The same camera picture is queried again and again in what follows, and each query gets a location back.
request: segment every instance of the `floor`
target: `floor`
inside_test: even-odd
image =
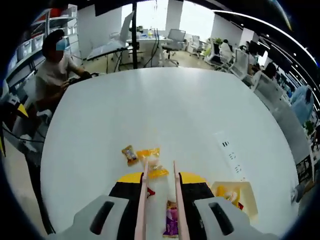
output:
[[[109,55],[108,69],[110,72],[113,72],[116,63],[113,62],[111,58],[112,56]],[[178,60],[180,67],[213,70],[213,67],[205,63],[202,59],[198,59],[195,55],[190,56],[190,54],[185,51],[176,52],[171,56],[171,59]],[[93,61],[84,61],[83,66],[90,73],[105,73],[107,58],[101,57]],[[121,71],[130,69],[133,69],[132,64],[120,66]],[[47,233],[43,226],[37,199],[31,185],[25,156],[16,150],[8,141],[5,141],[5,147],[7,157],[2,161],[2,164],[11,189],[21,208],[35,225],[39,234],[45,237]]]

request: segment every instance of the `face mask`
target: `face mask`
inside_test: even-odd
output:
[[[55,50],[57,51],[64,51],[67,47],[67,41],[63,37],[61,40],[59,40],[55,45]]]

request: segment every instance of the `ceiling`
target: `ceiling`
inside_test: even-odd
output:
[[[232,11],[266,21],[292,36],[302,46],[307,48],[307,51],[311,53],[318,63],[320,63],[320,47],[319,39],[317,37],[317,29],[319,29],[319,26],[317,25],[317,23],[319,23],[317,20],[317,15],[320,12],[319,1],[304,0],[303,4],[301,1],[292,0],[190,1],[209,9]],[[104,0],[69,0],[69,2],[78,5],[80,9],[92,4],[96,4],[99,5],[99,8],[101,7],[107,12],[129,4],[132,2],[132,0],[118,0],[114,2]],[[307,80],[312,88],[316,87],[318,89],[317,92],[319,93],[320,99],[319,68],[307,55],[307,53],[295,42],[279,31],[259,21],[227,13],[217,14],[238,24],[239,26],[243,24],[245,28],[255,31],[259,36],[269,35],[269,37],[266,38],[283,49],[286,52],[285,54],[288,55],[288,57],[293,61],[293,64],[298,65],[297,70],[303,76],[303,78]]]

